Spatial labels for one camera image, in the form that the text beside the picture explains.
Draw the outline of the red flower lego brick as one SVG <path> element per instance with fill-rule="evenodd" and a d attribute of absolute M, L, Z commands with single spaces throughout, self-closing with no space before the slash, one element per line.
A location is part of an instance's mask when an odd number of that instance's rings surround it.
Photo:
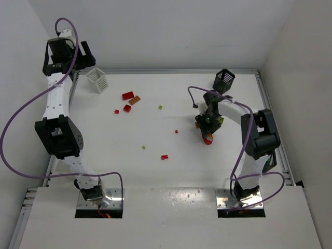
<path fill-rule="evenodd" d="M 211 145 L 213 143 L 213 140 L 214 140 L 214 138 L 211 133 L 208 133 L 203 139 L 203 141 L 206 145 Z"/>

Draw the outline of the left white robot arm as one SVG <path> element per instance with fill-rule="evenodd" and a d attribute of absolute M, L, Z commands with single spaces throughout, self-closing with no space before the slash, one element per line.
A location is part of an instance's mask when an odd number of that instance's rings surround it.
<path fill-rule="evenodd" d="M 83 135 L 70 119 L 70 91 L 76 71 L 95 65 L 86 41 L 79 45 L 72 29 L 64 29 L 47 41 L 43 73 L 48 89 L 46 109 L 40 121 L 35 122 L 42 144 L 50 155 L 65 163 L 75 174 L 74 185 L 85 201 L 101 204 L 105 189 L 100 177 L 83 157 Z"/>

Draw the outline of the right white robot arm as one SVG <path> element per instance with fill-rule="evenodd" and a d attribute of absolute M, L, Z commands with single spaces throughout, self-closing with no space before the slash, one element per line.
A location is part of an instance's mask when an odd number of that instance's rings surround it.
<path fill-rule="evenodd" d="M 264 166 L 281 143 L 272 111 L 252 109 L 213 92 L 206 92 L 203 98 L 193 107 L 199 111 L 195 121 L 205 144 L 213 143 L 213 134 L 225 117 L 241 127 L 242 148 L 230 174 L 231 196 L 240 201 L 257 194 Z"/>

